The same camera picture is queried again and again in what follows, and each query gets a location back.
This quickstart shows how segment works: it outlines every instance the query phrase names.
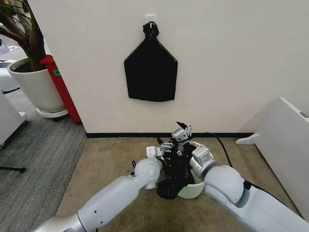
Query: white furniture panel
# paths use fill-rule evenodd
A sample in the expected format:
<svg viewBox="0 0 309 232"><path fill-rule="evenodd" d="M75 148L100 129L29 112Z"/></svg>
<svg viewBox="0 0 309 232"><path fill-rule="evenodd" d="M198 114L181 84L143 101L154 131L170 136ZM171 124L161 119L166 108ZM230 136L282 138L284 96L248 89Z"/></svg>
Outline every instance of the white furniture panel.
<svg viewBox="0 0 309 232"><path fill-rule="evenodd" d="M279 98L256 133L237 140L237 144L256 144L304 219L309 221L309 118L285 98Z"/></svg>
<svg viewBox="0 0 309 232"><path fill-rule="evenodd" d="M14 106L0 91L0 145L26 120L23 112L17 112Z"/></svg>

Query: hanging black bag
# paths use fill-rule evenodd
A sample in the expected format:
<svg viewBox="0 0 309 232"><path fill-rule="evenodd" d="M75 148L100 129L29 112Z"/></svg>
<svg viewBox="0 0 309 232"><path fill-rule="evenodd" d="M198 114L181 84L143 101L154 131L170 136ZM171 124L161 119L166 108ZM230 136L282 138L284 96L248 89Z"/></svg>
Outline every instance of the hanging black bag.
<svg viewBox="0 0 309 232"><path fill-rule="evenodd" d="M175 99L177 60L156 39L155 22L143 26L144 41L126 58L129 98L166 102Z"/></svg>

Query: black table leg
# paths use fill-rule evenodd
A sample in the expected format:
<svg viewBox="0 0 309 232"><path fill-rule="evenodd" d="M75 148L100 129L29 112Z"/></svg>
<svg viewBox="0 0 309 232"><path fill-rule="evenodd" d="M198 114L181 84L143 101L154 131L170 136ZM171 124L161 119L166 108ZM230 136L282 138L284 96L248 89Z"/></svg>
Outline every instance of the black table leg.
<svg viewBox="0 0 309 232"><path fill-rule="evenodd" d="M24 173L26 168L12 168L12 167L0 166L0 170L17 171L17 172L20 172L20 173Z"/></svg>

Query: white wall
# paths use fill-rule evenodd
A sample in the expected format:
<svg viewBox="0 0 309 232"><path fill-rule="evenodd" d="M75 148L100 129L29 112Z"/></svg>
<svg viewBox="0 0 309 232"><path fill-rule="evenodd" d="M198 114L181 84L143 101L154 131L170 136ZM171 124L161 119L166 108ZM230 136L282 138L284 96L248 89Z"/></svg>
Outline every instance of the white wall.
<svg viewBox="0 0 309 232"><path fill-rule="evenodd" d="M308 0L29 3L87 132L170 132L176 120L194 132L251 132L276 97L308 105ZM146 14L179 62L174 101L127 95L123 62Z"/></svg>

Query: red cabinet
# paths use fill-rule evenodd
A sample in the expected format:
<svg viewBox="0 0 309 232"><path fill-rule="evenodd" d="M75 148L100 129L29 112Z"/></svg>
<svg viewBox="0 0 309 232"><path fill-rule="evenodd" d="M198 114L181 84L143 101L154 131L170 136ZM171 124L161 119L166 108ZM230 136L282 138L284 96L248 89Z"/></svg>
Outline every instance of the red cabinet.
<svg viewBox="0 0 309 232"><path fill-rule="evenodd" d="M63 100L63 103L66 109L69 112L69 115L73 123L75 125L78 124L79 122L81 122L81 118L79 117L79 114L75 108L74 102L72 101L72 98L68 92L68 89L66 85L64 84L64 81L54 61L54 58L51 55L47 55L44 59L41 60L41 64L44 64L46 68L48 69L48 72Z"/></svg>

